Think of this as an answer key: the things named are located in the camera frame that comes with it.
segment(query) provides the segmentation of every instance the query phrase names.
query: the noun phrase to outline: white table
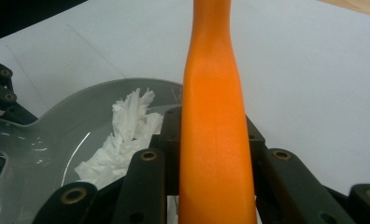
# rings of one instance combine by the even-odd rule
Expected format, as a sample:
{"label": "white table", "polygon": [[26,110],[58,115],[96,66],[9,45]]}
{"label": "white table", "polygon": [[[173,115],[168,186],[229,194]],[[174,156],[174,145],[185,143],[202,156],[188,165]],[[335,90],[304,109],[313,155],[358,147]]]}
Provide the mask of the white table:
{"label": "white table", "polygon": [[[124,77],[182,81],[192,1],[90,0],[0,39],[18,102],[40,117]],[[247,114],[269,147],[348,194],[370,183],[370,16],[317,1],[233,1]]]}

